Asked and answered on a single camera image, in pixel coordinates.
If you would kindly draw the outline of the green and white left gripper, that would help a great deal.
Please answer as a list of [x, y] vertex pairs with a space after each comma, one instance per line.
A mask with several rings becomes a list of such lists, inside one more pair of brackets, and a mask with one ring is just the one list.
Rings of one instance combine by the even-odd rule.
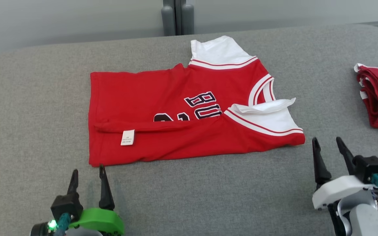
[[[101, 180], [101, 197], [99, 208], [89, 208], [82, 212], [78, 221], [72, 222], [66, 231], [67, 236], [121, 236], [125, 234], [125, 226], [119, 215], [114, 212], [115, 203], [105, 166], [99, 166]], [[69, 197], [79, 197], [78, 169], [74, 169], [68, 186]]]

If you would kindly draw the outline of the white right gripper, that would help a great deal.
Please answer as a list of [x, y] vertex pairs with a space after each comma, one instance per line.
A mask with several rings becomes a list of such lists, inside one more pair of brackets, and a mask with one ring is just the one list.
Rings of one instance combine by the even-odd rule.
[[353, 163], [354, 155], [345, 145], [340, 136], [336, 137], [336, 143], [339, 152], [345, 160], [345, 164], [350, 176], [341, 176], [332, 179], [331, 173], [327, 170], [324, 160], [321, 156], [321, 146], [316, 137], [312, 139], [312, 154], [314, 165], [314, 177], [316, 182], [316, 191], [312, 196], [314, 209], [323, 209], [337, 200], [342, 200], [358, 193], [364, 189], [373, 190], [376, 185], [365, 184], [355, 175], [355, 164]]

